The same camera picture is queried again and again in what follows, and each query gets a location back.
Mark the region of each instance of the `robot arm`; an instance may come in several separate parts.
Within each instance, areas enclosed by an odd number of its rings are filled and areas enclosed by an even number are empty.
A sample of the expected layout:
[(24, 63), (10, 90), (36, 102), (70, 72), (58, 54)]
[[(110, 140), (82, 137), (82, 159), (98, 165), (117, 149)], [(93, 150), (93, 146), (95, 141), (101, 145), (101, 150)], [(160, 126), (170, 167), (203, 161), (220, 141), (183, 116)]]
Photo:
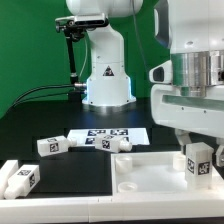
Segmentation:
[(224, 153), (223, 7), (223, 0), (159, 0), (155, 35), (171, 55), (150, 71), (150, 80), (157, 83), (151, 92), (155, 122), (222, 139), (220, 155)]
[(63, 30), (66, 38), (74, 42), (87, 32), (91, 44), (92, 74), (86, 83), (87, 97), (83, 100), (84, 106), (102, 112), (126, 108), (135, 102), (135, 97), (131, 95), (130, 78), (124, 70), (124, 40), (110, 26), (108, 18), (132, 15), (132, 4), (135, 12), (138, 12), (143, 0), (66, 2), (74, 16), (56, 19), (57, 30)]

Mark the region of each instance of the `black sticker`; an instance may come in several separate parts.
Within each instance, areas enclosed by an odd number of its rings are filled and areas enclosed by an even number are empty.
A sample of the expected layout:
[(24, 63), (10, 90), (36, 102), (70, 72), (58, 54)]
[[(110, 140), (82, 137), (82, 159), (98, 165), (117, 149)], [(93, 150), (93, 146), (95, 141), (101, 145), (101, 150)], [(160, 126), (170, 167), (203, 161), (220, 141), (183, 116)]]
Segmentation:
[(110, 149), (110, 141), (102, 140), (103, 149)]
[(114, 73), (110, 66), (107, 67), (106, 71), (104, 72), (103, 76), (114, 76)]
[(48, 141), (48, 142), (56, 142), (57, 139), (55, 139), (55, 138), (49, 138), (49, 139), (47, 139), (47, 141)]
[(93, 145), (95, 143), (95, 138), (87, 138), (85, 144)]
[(194, 168), (195, 168), (194, 162), (188, 158), (188, 160), (187, 160), (187, 169), (188, 169), (191, 173), (194, 174)]
[(58, 151), (59, 151), (58, 143), (50, 144), (50, 152), (58, 152)]
[(198, 164), (198, 175), (209, 174), (209, 172), (210, 172), (210, 162)]
[(106, 130), (89, 130), (88, 136), (97, 136), (98, 134), (105, 134)]
[(114, 136), (112, 136), (112, 135), (106, 135), (104, 138), (109, 140), (109, 139), (114, 138)]
[(28, 176), (31, 170), (21, 170), (17, 175), (19, 176)]
[(111, 130), (111, 135), (128, 135), (128, 129)]
[(32, 187), (35, 184), (35, 176), (34, 174), (30, 176), (30, 187)]

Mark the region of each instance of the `warning triangle sticker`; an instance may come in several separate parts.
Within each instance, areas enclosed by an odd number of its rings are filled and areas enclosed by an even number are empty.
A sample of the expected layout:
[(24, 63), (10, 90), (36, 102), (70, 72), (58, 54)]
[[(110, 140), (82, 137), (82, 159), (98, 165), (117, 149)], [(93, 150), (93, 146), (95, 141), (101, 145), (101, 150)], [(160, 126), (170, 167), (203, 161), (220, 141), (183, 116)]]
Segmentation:
[(114, 76), (114, 73), (110, 66), (107, 67), (106, 71), (104, 72), (103, 76)]

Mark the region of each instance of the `green wall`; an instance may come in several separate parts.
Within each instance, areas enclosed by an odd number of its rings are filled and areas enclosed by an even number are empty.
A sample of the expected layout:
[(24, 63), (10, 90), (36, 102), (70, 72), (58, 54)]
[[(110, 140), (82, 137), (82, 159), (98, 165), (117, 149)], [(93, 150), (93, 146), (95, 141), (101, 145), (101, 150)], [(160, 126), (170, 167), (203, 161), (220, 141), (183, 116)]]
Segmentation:
[[(144, 0), (143, 8), (137, 15), (148, 68), (169, 58), (169, 51), (154, 39), (153, 6), (156, 2)], [(63, 34), (56, 33), (54, 22), (55, 18), (67, 15), (70, 13), (65, 0), (0, 1), (0, 116), (14, 99), (31, 88), (69, 83), (65, 39)], [(126, 73), (132, 79), (133, 94), (137, 97), (150, 96), (151, 84), (137, 46), (133, 18), (110, 21), (125, 39)], [(75, 44), (74, 50), (77, 70), (80, 71), (85, 54), (83, 40)], [(85, 81), (90, 73), (89, 62), (82, 80)]]

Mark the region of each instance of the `black tabletop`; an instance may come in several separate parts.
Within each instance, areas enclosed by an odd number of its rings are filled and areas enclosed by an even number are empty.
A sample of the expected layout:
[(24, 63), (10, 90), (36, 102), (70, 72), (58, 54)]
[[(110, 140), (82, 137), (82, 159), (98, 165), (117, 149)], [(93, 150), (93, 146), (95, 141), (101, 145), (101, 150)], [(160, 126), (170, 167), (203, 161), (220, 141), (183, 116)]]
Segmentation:
[[(132, 152), (180, 150), (174, 130), (154, 123), (148, 98), (138, 99), (133, 109), (109, 115), (84, 110), (81, 103), (74, 101), (38, 101), (18, 105), (0, 119), (0, 166), (8, 159), (17, 159), (20, 165), (40, 165), (41, 182), (27, 198), (112, 195), (109, 152), (77, 147), (67, 153), (41, 158), (36, 142), (67, 136), (71, 129), (115, 128), (146, 128), (150, 145), (134, 146)], [(191, 138), (216, 147), (214, 138), (196, 134)], [(154, 224), (223, 222), (222, 218), (141, 221)]]

